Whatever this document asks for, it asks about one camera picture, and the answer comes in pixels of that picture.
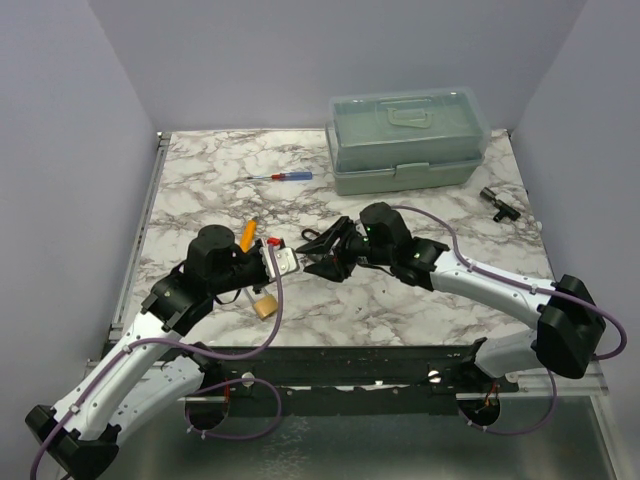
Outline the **black padlock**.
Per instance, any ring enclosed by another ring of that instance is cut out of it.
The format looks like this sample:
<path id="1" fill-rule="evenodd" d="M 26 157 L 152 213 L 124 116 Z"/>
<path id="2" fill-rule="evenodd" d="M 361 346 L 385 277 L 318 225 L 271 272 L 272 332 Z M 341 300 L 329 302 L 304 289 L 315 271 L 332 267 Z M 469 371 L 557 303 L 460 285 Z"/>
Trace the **black padlock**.
<path id="1" fill-rule="evenodd" d="M 319 254 L 325 248 L 325 235 L 320 232 L 305 228 L 301 232 L 301 237 L 305 243 L 298 248 L 298 252 L 302 254 Z"/>

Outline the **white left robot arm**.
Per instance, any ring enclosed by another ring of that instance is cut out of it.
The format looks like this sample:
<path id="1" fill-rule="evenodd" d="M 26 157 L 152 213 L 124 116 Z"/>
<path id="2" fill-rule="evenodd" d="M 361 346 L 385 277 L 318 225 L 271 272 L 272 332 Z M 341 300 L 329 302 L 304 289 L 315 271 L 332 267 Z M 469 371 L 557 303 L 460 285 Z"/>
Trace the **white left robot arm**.
<path id="1" fill-rule="evenodd" d="M 297 271 L 299 263 L 284 244 L 258 241 L 243 250 L 233 232 L 222 225 L 202 228 L 188 246 L 184 261 L 156 282 L 142 302 L 133 324 L 99 364 L 52 406 L 37 405 L 25 422 L 40 443 L 29 476 L 50 456 L 73 479 L 96 479 L 113 462 L 118 441 L 134 424 L 160 410 L 162 404 L 194 390 L 214 393 L 222 380 L 209 362 L 252 358 L 274 341 L 246 353 L 223 354 L 184 343 L 184 337 L 212 312 L 220 295 L 274 283 Z M 135 389 L 153 364 L 171 349 L 184 352 L 178 379 L 156 382 L 146 398 Z"/>

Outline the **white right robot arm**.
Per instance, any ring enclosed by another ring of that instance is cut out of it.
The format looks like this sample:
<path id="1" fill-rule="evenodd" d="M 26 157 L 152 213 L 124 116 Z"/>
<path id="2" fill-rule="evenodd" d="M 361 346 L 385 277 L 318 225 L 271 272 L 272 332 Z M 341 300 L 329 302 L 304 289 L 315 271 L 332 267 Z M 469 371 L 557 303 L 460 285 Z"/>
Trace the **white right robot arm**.
<path id="1" fill-rule="evenodd" d="M 341 283 L 357 266 L 388 269 L 406 285 L 459 295 L 526 325 L 522 332 L 473 343 L 459 370 L 471 391 L 536 368 L 568 379 L 584 376 L 605 320 L 582 280 L 570 275 L 558 281 L 527 279 L 478 263 L 457 246 L 411 234 L 400 211 L 378 202 L 362 210 L 358 222 L 339 218 L 298 248 L 310 260 L 305 272 Z"/>

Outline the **brass padlock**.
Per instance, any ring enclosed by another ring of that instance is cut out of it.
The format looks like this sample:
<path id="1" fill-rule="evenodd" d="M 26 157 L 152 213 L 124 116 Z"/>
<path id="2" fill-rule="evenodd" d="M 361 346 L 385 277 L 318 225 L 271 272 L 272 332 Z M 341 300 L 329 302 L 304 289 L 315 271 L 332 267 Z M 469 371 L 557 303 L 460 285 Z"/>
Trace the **brass padlock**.
<path id="1" fill-rule="evenodd" d="M 278 301 L 271 294 L 265 294 L 259 298 L 255 298 L 248 289 L 244 289 L 243 293 L 249 300 L 251 307 L 261 321 L 271 317 L 278 310 Z"/>

